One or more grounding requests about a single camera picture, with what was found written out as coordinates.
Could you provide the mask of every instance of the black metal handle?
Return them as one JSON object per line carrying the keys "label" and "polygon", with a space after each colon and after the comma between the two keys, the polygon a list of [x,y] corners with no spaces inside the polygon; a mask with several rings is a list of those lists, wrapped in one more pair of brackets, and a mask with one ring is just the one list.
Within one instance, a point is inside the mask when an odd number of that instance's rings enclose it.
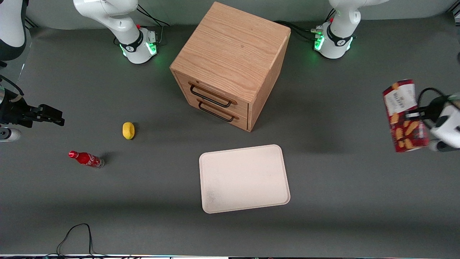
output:
{"label": "black metal handle", "polygon": [[192,84],[192,86],[190,87],[190,92],[192,92],[192,94],[194,94],[196,96],[199,96],[199,97],[201,97],[201,98],[203,98],[203,99],[205,99],[207,101],[210,101],[215,105],[218,105],[218,106],[223,107],[223,108],[228,108],[230,106],[230,104],[231,104],[231,101],[229,101],[228,104],[222,104],[220,102],[214,101],[213,99],[210,99],[210,98],[208,98],[208,97],[206,97],[206,96],[204,96],[202,94],[199,94],[199,93],[193,91],[193,88],[195,88],[195,85]]}
{"label": "black metal handle", "polygon": [[198,104],[198,108],[200,108],[200,110],[202,110],[202,111],[204,111],[204,112],[206,112],[206,113],[209,113],[209,114],[211,114],[211,115],[214,115],[214,116],[218,117],[219,119],[221,119],[221,120],[223,120],[223,121],[232,122],[233,119],[235,118],[235,116],[232,116],[230,119],[225,119],[224,117],[222,117],[222,116],[220,116],[220,115],[217,115],[217,114],[215,114],[214,112],[208,111],[208,110],[206,110],[205,108],[201,107],[202,104],[203,104],[203,102],[200,102],[200,103]]}

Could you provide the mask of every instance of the bottle cap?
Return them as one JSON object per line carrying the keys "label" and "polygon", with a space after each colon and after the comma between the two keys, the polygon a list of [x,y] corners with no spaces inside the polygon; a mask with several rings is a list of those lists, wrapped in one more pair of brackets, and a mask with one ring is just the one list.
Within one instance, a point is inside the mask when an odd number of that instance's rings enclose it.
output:
{"label": "bottle cap", "polygon": [[78,152],[76,152],[76,151],[70,151],[70,152],[69,152],[69,157],[70,157],[70,158],[77,158],[77,157],[78,157]]}

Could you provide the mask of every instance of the red cookie package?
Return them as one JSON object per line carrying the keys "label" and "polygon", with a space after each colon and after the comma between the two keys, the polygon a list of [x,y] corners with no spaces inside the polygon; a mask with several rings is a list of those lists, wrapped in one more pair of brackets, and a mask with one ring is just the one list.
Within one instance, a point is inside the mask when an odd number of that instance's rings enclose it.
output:
{"label": "red cookie package", "polygon": [[393,145],[398,153],[428,146],[430,139],[420,120],[405,120],[405,112],[417,108],[412,79],[394,83],[383,92]]}

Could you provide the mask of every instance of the gray table surface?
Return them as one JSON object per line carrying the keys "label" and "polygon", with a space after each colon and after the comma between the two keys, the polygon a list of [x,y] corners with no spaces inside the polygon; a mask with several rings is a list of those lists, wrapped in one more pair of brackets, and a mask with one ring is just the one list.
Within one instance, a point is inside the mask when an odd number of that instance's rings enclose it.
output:
{"label": "gray table surface", "polygon": [[[458,92],[451,15],[363,21],[339,60],[293,35],[252,133],[185,101],[169,65],[193,29],[165,28],[144,65],[130,64],[107,29],[33,31],[19,84],[66,125],[35,123],[0,145],[0,253],[52,253],[85,222],[99,253],[460,257],[459,153],[395,153],[382,100],[405,78],[418,92]],[[133,141],[121,135],[126,121],[137,125]],[[283,149],[291,201],[206,214],[199,156],[267,144]],[[80,166],[70,150],[107,165]],[[87,242],[76,229],[63,252],[86,253]]]}

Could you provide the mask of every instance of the wooden drawer cabinet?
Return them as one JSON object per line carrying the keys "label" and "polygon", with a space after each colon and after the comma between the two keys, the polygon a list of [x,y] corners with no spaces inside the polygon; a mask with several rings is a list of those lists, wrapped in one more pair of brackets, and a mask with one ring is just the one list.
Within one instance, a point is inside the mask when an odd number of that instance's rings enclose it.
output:
{"label": "wooden drawer cabinet", "polygon": [[290,33],[215,2],[170,69],[191,106],[251,131],[280,74]]}

